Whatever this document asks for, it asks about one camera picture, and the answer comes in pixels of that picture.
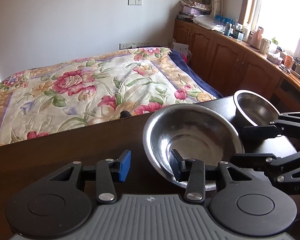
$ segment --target gray ribbed panel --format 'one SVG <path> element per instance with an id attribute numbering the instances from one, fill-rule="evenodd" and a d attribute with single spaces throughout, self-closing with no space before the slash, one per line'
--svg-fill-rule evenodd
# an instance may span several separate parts
<path id="1" fill-rule="evenodd" d="M 25 240 L 19 235 L 15 235 L 12 239 Z M 123 195 L 117 203 L 98 207 L 83 227 L 69 236 L 60 238 L 60 240 L 192 239 L 253 238 L 225 231 L 214 223 L 204 207 L 187 204 L 178 195 Z M 258 239 L 292 240 L 287 234 Z"/>

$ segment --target small metal bowl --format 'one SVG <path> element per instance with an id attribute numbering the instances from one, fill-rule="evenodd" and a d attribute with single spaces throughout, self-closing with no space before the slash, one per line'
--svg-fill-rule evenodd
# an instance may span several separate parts
<path id="1" fill-rule="evenodd" d="M 234 93 L 234 103 L 237 107 L 235 115 L 241 128 L 269 125 L 269 122 L 279 117 L 279 111 L 267 99 L 248 90 Z"/>
<path id="2" fill-rule="evenodd" d="M 220 114 L 203 106 L 177 104 L 152 114 L 143 129 L 143 147 L 154 168 L 168 181 L 185 188 L 187 182 L 177 182 L 169 165 L 169 152 L 176 149 L 184 158 L 218 165 L 231 155 L 244 153 L 243 145 L 232 124 Z M 206 183 L 214 190 L 215 182 Z"/>

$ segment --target white logo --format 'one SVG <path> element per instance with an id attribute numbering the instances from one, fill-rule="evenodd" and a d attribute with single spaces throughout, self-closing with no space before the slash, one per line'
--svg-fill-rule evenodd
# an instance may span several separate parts
<path id="1" fill-rule="evenodd" d="M 150 197 L 147 197 L 146 200 L 149 202 L 152 202 L 152 201 L 155 201 L 156 199 L 154 197 L 150 196 Z"/>

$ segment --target table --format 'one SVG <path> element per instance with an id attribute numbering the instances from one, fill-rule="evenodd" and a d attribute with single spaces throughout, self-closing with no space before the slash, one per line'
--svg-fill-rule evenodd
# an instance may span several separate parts
<path id="1" fill-rule="evenodd" d="M 199 104 L 220 113 L 236 126 L 233 97 Z M 128 117 L 1 146 L 0 240 L 12 236 L 4 216 L 8 198 L 72 161 L 93 165 L 102 159 L 117 158 L 125 149 L 129 149 L 132 152 L 131 168 L 126 182 L 115 185 L 118 197 L 122 193 L 183 195 L 184 189 L 159 175 L 143 150 L 142 131 L 150 115 Z M 243 142 L 243 145 L 246 153 L 273 153 L 277 157 L 296 153 L 284 136 L 259 143 Z M 86 183 L 85 192 L 91 197 L 95 192 L 94 187 L 93 182 Z"/>

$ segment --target floral blanket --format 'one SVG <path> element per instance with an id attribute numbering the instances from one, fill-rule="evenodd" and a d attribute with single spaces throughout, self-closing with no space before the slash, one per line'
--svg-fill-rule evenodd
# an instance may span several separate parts
<path id="1" fill-rule="evenodd" d="M 215 99 L 168 48 L 120 50 L 15 73 L 0 83 L 0 145 Z"/>

